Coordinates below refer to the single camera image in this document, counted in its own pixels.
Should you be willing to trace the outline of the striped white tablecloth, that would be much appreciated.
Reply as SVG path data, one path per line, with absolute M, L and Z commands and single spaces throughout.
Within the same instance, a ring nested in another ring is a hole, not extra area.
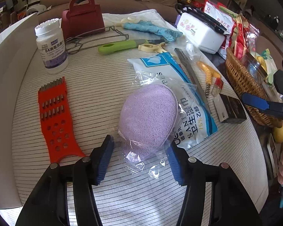
M 37 48 L 36 15 L 0 34 L 0 210 L 15 225 L 261 225 L 268 196 L 249 118 L 224 124 L 205 80 L 184 65 L 178 39 L 162 54 L 103 55 L 98 40 L 48 49 L 68 55 L 50 75 Z

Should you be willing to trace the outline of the white cardboard box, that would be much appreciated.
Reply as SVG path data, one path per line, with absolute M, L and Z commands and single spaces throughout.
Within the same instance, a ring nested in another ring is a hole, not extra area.
M 12 160 L 12 124 L 18 92 L 37 49 L 32 14 L 0 33 L 0 209 L 21 206 Z

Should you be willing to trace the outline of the sanitary wipes packet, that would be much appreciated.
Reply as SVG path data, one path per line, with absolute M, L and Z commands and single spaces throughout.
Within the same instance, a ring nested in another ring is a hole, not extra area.
M 217 125 L 196 92 L 200 84 L 192 84 L 170 53 L 161 53 L 148 58 L 128 59 L 140 85 L 165 84 L 178 101 L 180 122 L 174 141 L 178 147 L 188 150 L 217 132 Z

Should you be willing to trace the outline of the white pill bottle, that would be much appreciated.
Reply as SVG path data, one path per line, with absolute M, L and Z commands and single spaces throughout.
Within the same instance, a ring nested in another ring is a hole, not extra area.
M 68 65 L 65 40 L 60 20 L 53 18 L 35 27 L 36 44 L 44 67 L 50 74 L 63 71 Z

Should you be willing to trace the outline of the small black box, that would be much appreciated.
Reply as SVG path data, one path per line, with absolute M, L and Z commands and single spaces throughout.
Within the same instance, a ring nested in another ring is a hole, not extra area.
M 213 102 L 221 123 L 241 124 L 247 120 L 239 99 L 220 93 L 213 98 Z

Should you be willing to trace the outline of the grey metal file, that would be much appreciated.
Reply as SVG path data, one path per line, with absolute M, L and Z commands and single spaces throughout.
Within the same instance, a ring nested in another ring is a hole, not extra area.
M 196 92 L 198 93 L 199 97 L 201 98 L 202 102 L 204 103 L 206 109 L 209 112 L 211 112 L 210 111 L 210 107 L 208 105 L 208 100 L 207 100 L 207 98 L 205 96 L 205 92 L 202 89 L 201 84 L 199 83 L 199 80 L 198 80 L 198 78 L 197 78 L 197 76 L 196 76 L 196 74 L 195 74 L 195 72 L 194 72 L 194 70 L 193 70 L 193 68 L 192 68 L 192 66 L 190 64 L 189 58 L 183 52 L 183 50 L 181 50 L 179 48 L 175 48 L 174 51 L 176 52 L 180 62 L 185 66 L 186 70 L 188 71 L 189 76 L 190 76 L 190 78 L 192 80 L 192 83 L 197 86 Z

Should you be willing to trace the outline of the green handled knife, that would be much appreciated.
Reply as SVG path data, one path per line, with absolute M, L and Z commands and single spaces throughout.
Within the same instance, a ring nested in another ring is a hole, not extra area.
M 156 40 L 137 39 L 137 40 L 118 41 L 99 46 L 98 52 L 101 54 L 112 54 L 114 52 L 118 52 L 122 50 L 138 48 L 139 45 L 144 43 L 160 44 L 162 42 L 166 44 L 164 39 L 156 39 Z

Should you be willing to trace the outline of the purple sponge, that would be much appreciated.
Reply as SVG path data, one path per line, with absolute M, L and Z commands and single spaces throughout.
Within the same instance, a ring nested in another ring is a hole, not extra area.
M 167 156 L 164 149 L 171 144 L 180 122 L 178 101 L 165 84 L 140 85 L 123 103 L 118 123 L 118 143 L 122 159 L 131 173 L 146 171 L 158 179 Z

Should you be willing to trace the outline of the red snack packets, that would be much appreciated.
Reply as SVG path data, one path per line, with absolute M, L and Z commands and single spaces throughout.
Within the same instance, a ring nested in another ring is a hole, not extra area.
M 204 12 L 226 28 L 224 42 L 218 50 L 218 54 L 223 59 L 226 58 L 226 49 L 228 47 L 231 49 L 239 47 L 244 53 L 250 52 L 252 56 L 258 56 L 256 41 L 260 31 L 242 14 L 236 14 L 221 3 L 213 3 L 210 0 L 205 0 Z

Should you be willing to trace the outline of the blue rubber glove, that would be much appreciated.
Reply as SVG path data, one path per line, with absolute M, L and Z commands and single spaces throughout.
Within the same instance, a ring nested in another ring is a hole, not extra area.
M 174 42 L 177 38 L 180 38 L 183 33 L 180 31 L 174 31 L 165 27 L 159 27 L 154 25 L 150 21 L 139 21 L 138 23 L 125 22 L 123 28 L 127 30 L 134 30 L 140 32 L 148 32 L 157 36 L 163 37 L 166 41 Z

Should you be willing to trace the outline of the red plastic grater peeler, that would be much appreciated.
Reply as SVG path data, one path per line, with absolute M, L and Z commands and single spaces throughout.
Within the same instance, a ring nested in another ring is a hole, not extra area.
M 51 163 L 65 157 L 85 157 L 73 133 L 73 121 L 64 77 L 41 86 L 38 91 L 41 130 Z

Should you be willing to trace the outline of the cream scissors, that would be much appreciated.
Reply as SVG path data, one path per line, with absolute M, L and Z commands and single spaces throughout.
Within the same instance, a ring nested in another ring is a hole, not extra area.
M 165 46 L 165 43 L 162 42 L 160 44 L 149 44 L 144 43 L 138 46 L 138 49 L 142 52 L 146 53 L 167 53 L 167 51 L 163 48 Z

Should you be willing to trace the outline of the maroon small handbag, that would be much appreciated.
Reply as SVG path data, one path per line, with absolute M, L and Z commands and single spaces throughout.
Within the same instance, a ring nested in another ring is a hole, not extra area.
M 69 9 L 62 12 L 61 28 L 64 39 L 104 32 L 100 5 L 95 0 L 71 0 Z

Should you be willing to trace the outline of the wicker basket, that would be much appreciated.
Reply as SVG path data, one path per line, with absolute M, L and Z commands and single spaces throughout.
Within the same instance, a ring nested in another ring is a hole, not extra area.
M 267 99 L 263 89 L 254 80 L 246 67 L 235 57 L 230 47 L 226 48 L 226 75 L 237 96 L 241 98 L 243 93 L 250 93 L 263 99 Z M 251 117 L 262 126 L 280 128 L 283 122 L 276 117 L 261 113 L 257 108 L 245 106 Z

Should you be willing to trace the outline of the bananas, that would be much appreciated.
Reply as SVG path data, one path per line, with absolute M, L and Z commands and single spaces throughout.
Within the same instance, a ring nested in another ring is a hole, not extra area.
M 265 72 L 267 73 L 267 66 L 266 66 L 266 62 L 265 59 L 259 55 L 258 53 L 256 53 L 256 60 L 259 62 L 259 64 L 261 65 L 261 67 L 265 70 Z

